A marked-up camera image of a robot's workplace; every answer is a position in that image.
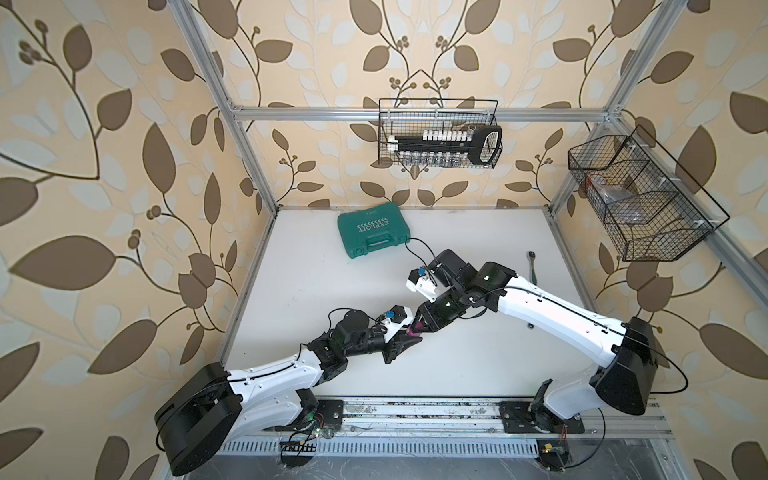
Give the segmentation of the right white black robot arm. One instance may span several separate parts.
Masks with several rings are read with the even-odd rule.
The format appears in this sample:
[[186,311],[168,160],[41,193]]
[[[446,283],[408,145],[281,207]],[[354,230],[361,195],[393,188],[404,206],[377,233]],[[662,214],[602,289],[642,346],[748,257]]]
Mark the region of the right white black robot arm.
[[437,332],[470,308],[523,320],[586,355],[591,366],[542,382],[524,419],[542,431],[585,411],[610,407],[641,416],[652,394],[660,353],[652,327],[586,310],[534,285],[513,269],[487,262],[476,269],[451,250],[413,269],[406,286],[425,297],[410,333]]

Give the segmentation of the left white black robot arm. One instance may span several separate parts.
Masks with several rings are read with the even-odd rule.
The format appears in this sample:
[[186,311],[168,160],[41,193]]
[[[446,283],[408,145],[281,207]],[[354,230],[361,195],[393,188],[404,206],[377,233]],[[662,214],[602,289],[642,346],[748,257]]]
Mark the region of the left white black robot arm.
[[314,433],[324,423],[313,389],[341,373],[350,357],[379,353],[393,362],[420,342],[422,322],[400,305],[372,318],[345,309],[343,318],[298,351],[259,367],[226,370],[204,366],[155,414],[156,444],[173,476],[184,476],[210,460],[239,435],[268,429]]

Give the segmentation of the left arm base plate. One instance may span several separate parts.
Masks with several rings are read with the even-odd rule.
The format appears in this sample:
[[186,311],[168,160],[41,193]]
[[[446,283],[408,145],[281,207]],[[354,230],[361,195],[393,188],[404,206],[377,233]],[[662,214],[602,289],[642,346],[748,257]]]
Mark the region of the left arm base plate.
[[331,398],[316,401],[316,404],[304,408],[299,416],[286,426],[268,427],[267,431],[296,432],[319,429],[322,434],[326,432],[336,433],[342,427],[344,420],[345,402],[341,399]]

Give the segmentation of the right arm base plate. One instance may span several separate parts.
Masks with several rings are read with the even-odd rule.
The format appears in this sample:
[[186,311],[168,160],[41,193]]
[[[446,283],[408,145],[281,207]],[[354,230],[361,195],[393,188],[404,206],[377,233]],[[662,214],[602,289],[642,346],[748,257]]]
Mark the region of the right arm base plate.
[[507,434],[584,434],[580,419],[562,420],[545,407],[534,408],[531,401],[508,400],[499,403],[499,415]]

